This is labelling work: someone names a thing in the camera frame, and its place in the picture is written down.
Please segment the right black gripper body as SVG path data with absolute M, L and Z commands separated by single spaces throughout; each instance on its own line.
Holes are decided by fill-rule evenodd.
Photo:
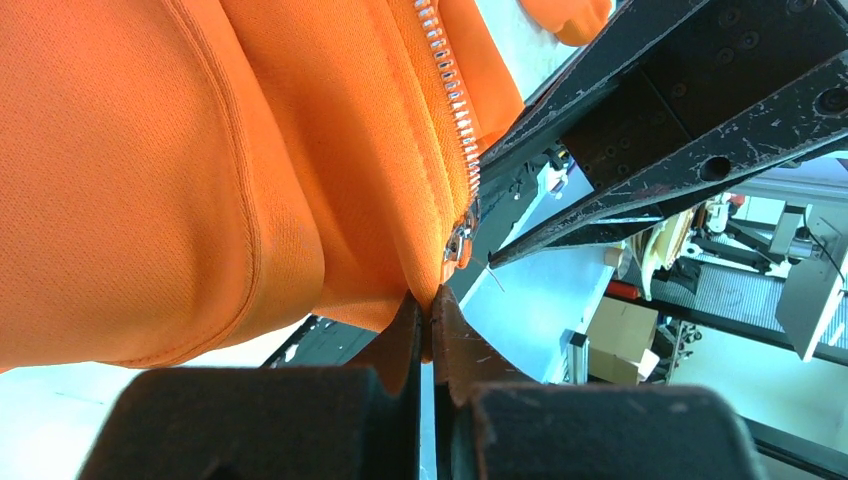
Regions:
M 562 138 L 601 190 L 662 159 L 847 48 L 831 1 L 712 1 Z

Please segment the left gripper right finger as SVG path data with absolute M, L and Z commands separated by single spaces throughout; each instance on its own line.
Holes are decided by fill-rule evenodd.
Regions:
M 748 428 L 700 387 L 532 380 L 465 319 L 432 304 L 441 479 L 763 479 Z

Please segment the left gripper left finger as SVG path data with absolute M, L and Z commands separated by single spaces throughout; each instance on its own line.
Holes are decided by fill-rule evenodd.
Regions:
M 342 366 L 166 368 L 119 396 L 84 479 L 414 479 L 422 312 Z

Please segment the orange zip jacket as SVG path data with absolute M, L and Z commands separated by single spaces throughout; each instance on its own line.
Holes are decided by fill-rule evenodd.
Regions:
M 3 2 L 2 369 L 429 308 L 524 100 L 474 1 Z

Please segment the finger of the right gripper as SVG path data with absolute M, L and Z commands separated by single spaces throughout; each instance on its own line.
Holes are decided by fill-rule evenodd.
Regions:
M 480 158 L 482 183 L 535 157 L 616 88 L 616 77 L 703 7 L 701 1 L 628 1 L 577 57 L 552 77 L 508 132 Z
M 818 155 L 847 136 L 841 52 L 629 178 L 589 195 L 489 257 L 493 268 L 553 247 L 607 245 L 766 170 Z

